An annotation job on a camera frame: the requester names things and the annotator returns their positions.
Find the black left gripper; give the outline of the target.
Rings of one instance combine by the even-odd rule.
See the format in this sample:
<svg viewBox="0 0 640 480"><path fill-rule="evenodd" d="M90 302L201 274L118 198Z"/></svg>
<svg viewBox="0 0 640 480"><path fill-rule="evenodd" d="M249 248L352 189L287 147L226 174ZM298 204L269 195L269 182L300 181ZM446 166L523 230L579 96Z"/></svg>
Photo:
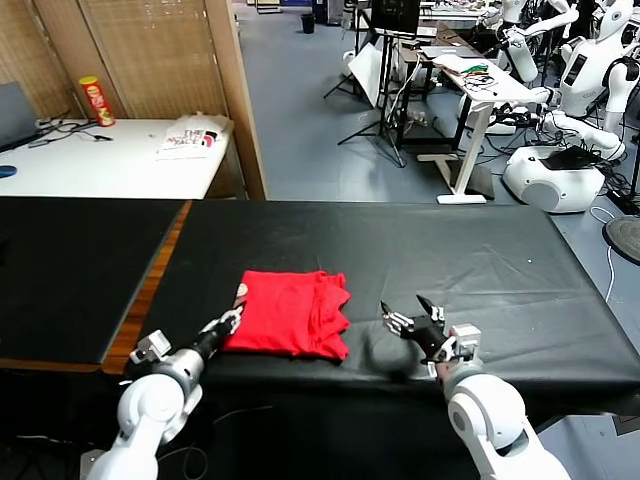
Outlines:
<svg viewBox="0 0 640 480"><path fill-rule="evenodd" d="M242 301L229 312L207 323L192 343L192 349L201 358L210 358L225 343L226 337L233 335L242 321L242 313L246 302Z"/></svg>

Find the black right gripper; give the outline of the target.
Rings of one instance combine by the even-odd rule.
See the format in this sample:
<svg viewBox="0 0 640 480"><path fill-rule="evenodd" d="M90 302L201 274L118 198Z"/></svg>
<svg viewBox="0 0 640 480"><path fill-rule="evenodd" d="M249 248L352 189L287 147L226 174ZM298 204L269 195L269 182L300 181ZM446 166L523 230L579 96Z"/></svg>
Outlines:
<svg viewBox="0 0 640 480"><path fill-rule="evenodd" d="M444 307L434 304L423 295L416 298L429 318L414 320L391 309L380 301L382 318L387 328L397 336L408 336L421 348L427 358L451 358L453 339L446 336L438 323L445 322Z"/></svg>

